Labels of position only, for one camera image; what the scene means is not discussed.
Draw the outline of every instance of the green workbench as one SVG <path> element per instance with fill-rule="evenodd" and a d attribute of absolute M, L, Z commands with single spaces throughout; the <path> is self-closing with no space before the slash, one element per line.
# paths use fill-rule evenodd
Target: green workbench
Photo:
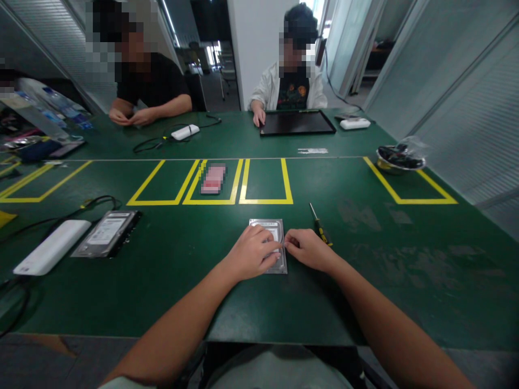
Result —
<path fill-rule="evenodd" d="M 325 112 L 334 120 L 340 110 Z M 97 117 L 96 130 L 85 133 L 88 145 L 64 166 L 20 165 L 24 175 L 18 181 L 0 182 L 0 210 L 19 215 L 0 230 L 0 239 L 104 194 L 119 199 L 123 209 L 143 212 L 115 258 L 65 257 L 33 280 L 17 332 L 139 337 L 227 254 L 249 219 L 281 218 L 285 231 L 312 228 L 312 202 L 334 250 L 441 346 L 517 349 L 518 244 L 431 171 L 381 175 L 372 164 L 375 150 L 395 141 L 379 126 L 260 138 L 251 113 L 218 116 L 222 124 L 202 129 L 189 142 L 137 155 L 135 145 L 170 133 L 175 123 L 212 120 L 190 113 L 138 130 Z M 228 167 L 218 196 L 199 193 L 205 160 Z M 108 209 L 105 204 L 84 218 L 95 220 Z M 2 279 L 12 276 L 44 230 L 0 246 Z M 7 311 L 0 329 L 19 297 L 13 292 L 0 301 L 0 313 Z M 236 286 L 207 338 L 365 344 L 338 287 L 291 256 L 288 275 Z"/>

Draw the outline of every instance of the white power bank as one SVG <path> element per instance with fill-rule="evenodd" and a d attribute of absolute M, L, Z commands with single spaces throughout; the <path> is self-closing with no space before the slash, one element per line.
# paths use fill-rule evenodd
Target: white power bank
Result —
<path fill-rule="evenodd" d="M 41 242 L 27 258 L 12 271 L 23 276 L 43 276 L 56 265 L 92 223 L 86 220 L 66 220 Z"/>
<path fill-rule="evenodd" d="M 182 139 L 186 139 L 188 136 L 196 134 L 199 131 L 200 131 L 200 129 L 198 128 L 198 126 L 195 126 L 194 124 L 190 124 L 186 127 L 181 128 L 180 130 L 172 132 L 171 136 L 174 137 L 176 140 L 182 140 Z"/>
<path fill-rule="evenodd" d="M 340 126 L 345 130 L 356 130 L 368 128 L 371 122 L 364 118 L 346 119 L 341 121 Z"/>

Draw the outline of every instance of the black t-shirt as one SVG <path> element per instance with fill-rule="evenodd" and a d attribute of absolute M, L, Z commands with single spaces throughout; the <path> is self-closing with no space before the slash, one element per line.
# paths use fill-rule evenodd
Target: black t-shirt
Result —
<path fill-rule="evenodd" d="M 277 98 L 276 109 L 305 109 L 310 87 L 306 68 L 298 68 L 294 73 L 284 73 L 280 81 L 280 95 Z"/>
<path fill-rule="evenodd" d="M 159 106 L 178 97 L 189 95 L 189 89 L 177 64 L 160 53 L 151 53 L 151 72 L 129 71 L 129 64 L 121 64 L 117 97 L 137 105 L 140 99 L 148 107 Z"/>

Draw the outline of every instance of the tablet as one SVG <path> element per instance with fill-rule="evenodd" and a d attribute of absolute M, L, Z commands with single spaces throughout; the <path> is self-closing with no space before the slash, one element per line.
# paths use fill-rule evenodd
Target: tablet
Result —
<path fill-rule="evenodd" d="M 260 136 L 335 133 L 335 127 L 321 110 L 268 112 Z"/>

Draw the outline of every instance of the hand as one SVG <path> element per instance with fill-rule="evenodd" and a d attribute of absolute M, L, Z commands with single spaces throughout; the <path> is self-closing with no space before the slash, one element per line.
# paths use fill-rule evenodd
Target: hand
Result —
<path fill-rule="evenodd" d="M 130 119 L 133 125 L 148 125 L 157 120 L 155 110 L 153 108 L 144 108 L 135 112 L 135 115 Z"/>
<path fill-rule="evenodd" d="M 260 122 L 261 124 L 265 125 L 265 117 L 265 111 L 263 111 L 261 108 L 257 108 L 254 110 L 254 118 L 252 118 L 252 121 L 256 127 L 260 128 Z"/>
<path fill-rule="evenodd" d="M 343 260 L 313 230 L 288 231 L 285 247 L 302 264 L 325 273 Z"/>
<path fill-rule="evenodd" d="M 273 251 L 280 248 L 281 243 L 274 241 L 270 231 L 260 225 L 248 226 L 220 265 L 225 268 L 224 274 L 238 283 L 271 268 L 280 257 L 280 253 Z"/>
<path fill-rule="evenodd" d="M 120 110 L 115 108 L 110 110 L 108 117 L 112 120 L 112 122 L 121 126 L 127 126 L 131 124 L 128 118 Z"/>

